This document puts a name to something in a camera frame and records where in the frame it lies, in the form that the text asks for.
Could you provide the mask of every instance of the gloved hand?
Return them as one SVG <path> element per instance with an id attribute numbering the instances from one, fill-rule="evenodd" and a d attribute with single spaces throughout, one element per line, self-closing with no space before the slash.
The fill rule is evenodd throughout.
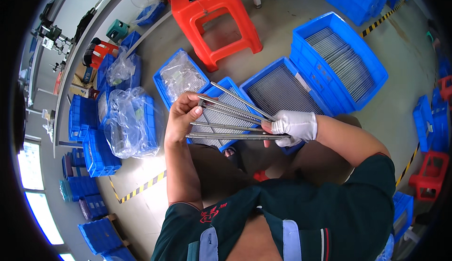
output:
<path id="1" fill-rule="evenodd" d="M 317 137 L 317 119 L 313 112 L 281 110 L 274 117 L 276 122 L 262 122 L 262 128 L 272 134 L 291 135 L 290 138 L 276 140 L 279 147 L 294 146 L 302 140 L 307 142 Z"/>

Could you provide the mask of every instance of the clear plastic bag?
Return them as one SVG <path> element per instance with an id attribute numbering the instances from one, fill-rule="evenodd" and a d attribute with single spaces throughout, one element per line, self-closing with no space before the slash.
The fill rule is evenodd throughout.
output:
<path id="1" fill-rule="evenodd" d="M 160 76 L 166 86 L 166 94 L 171 102 L 174 102 L 184 92 L 197 92 L 205 84 L 206 80 L 190 62 L 188 54 L 180 51 L 160 71 Z"/>
<path id="2" fill-rule="evenodd" d="M 133 59 L 135 54 L 126 58 L 127 47 L 120 46 L 116 60 L 108 68 L 105 77 L 110 87 L 114 87 L 125 80 L 128 80 L 135 73 L 135 65 Z"/>
<path id="3" fill-rule="evenodd" d="M 157 9 L 157 6 L 159 6 L 160 3 L 161 0 L 151 1 L 149 6 L 144 8 L 138 15 L 137 19 L 135 21 L 132 21 L 131 24 L 137 25 L 142 21 L 147 20 L 152 15 L 152 13 Z"/>
<path id="4" fill-rule="evenodd" d="M 155 156 L 160 149 L 157 125 L 147 121 L 150 114 L 155 121 L 157 110 L 144 89 L 113 90 L 109 108 L 110 124 L 104 132 L 113 154 L 122 159 Z"/>

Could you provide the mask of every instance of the person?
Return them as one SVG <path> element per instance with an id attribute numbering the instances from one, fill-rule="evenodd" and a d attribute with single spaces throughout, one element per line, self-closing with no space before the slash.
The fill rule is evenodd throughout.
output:
<path id="1" fill-rule="evenodd" d="M 374 261 L 382 252 L 394 217 L 394 165 L 359 123 L 278 112 L 278 121 L 262 122 L 268 133 L 291 135 L 276 143 L 308 143 L 281 178 L 257 182 L 216 148 L 186 143 L 202 114 L 198 101 L 185 92 L 169 112 L 169 208 L 152 260 Z"/>

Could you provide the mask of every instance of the label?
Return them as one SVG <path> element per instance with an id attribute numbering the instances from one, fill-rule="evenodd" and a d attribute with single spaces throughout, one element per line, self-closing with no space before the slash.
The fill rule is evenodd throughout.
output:
<path id="1" fill-rule="evenodd" d="M 306 89 L 307 92 L 311 91 L 311 88 L 308 86 L 308 84 L 305 82 L 305 80 L 300 76 L 299 73 L 295 74 L 295 78 L 302 84 L 303 88 Z"/>

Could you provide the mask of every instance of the red plastic stool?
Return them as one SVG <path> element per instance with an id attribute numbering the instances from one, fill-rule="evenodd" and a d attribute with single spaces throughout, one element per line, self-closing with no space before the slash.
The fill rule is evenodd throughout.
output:
<path id="1" fill-rule="evenodd" d="M 114 44 L 100 41 L 100 45 L 96 45 L 94 47 L 93 55 L 91 55 L 91 65 L 94 69 L 99 69 L 100 63 L 102 63 L 102 60 L 104 60 L 105 55 L 111 54 L 113 56 L 116 56 L 116 54 L 113 54 L 113 50 L 118 50 L 118 47 Z"/>
<path id="2" fill-rule="evenodd" d="M 441 98 L 444 101 L 449 101 L 449 110 L 452 110 L 452 76 L 440 78 L 438 87 Z"/>
<path id="3" fill-rule="evenodd" d="M 434 159 L 442 160 L 441 166 L 434 164 Z M 408 185 L 416 189 L 415 198 L 422 201 L 435 201 L 441 191 L 444 176 L 449 165 L 449 155 L 437 151 L 428 151 L 421 171 L 418 175 L 411 175 Z M 429 194 L 427 189 L 435 190 L 434 194 Z"/>
<path id="4" fill-rule="evenodd" d="M 240 0 L 171 0 L 171 11 L 174 19 L 184 32 L 195 50 L 196 55 L 204 62 L 207 71 L 218 70 L 217 61 L 237 51 L 251 48 L 255 54 L 262 50 L 256 28 L 246 13 Z M 242 38 L 223 48 L 213 51 L 202 39 L 203 23 L 220 15 L 229 13 L 237 23 Z"/>

